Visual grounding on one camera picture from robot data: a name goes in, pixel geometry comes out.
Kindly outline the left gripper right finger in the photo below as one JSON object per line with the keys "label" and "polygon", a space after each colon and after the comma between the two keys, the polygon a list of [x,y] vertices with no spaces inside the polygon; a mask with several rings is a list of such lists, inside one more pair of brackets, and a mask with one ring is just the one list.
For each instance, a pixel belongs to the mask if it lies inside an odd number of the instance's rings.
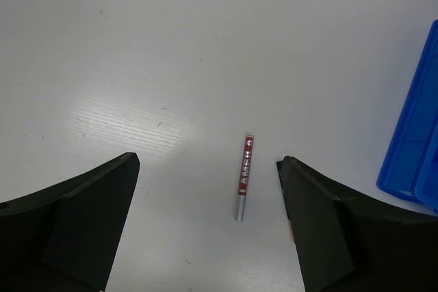
{"label": "left gripper right finger", "polygon": [[281,168],[306,291],[436,291],[437,218],[342,185],[290,156]]}

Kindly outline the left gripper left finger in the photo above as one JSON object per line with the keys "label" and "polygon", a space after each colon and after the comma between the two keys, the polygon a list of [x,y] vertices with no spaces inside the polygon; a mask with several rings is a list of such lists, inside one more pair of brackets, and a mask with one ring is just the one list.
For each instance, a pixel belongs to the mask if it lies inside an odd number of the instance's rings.
{"label": "left gripper left finger", "polygon": [[104,291],[136,189],[126,152],[84,174],[1,203],[2,291]]}

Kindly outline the red silver lip gloss tube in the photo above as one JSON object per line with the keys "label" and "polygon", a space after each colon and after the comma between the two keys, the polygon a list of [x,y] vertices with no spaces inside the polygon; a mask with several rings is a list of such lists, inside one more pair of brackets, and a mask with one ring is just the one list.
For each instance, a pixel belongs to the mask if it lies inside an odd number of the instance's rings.
{"label": "red silver lip gloss tube", "polygon": [[250,176],[250,165],[253,155],[254,136],[246,135],[242,154],[242,163],[240,168],[240,177],[237,186],[237,198],[235,206],[235,220],[241,222],[244,217],[244,209],[248,182]]}

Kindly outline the dark blue gold pencil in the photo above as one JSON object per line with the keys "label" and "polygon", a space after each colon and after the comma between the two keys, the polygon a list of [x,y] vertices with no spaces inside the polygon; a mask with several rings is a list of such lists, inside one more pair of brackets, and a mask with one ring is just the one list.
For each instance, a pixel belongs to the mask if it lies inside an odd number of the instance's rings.
{"label": "dark blue gold pencil", "polygon": [[[283,165],[282,160],[276,162],[276,168],[277,168],[277,172],[279,175],[279,181],[280,181],[280,186],[281,186],[281,193],[283,196],[284,203],[286,203],[285,190],[284,190],[284,184],[283,184],[283,176],[282,176],[282,171],[281,171],[282,165]],[[288,220],[288,224],[289,224],[290,235],[291,235],[292,241],[295,242],[294,233],[292,230],[292,224],[291,224],[291,220],[290,220],[290,216],[289,216],[289,211],[288,211],[286,204],[285,204],[285,212],[286,212],[286,216],[287,216],[287,220]]]}

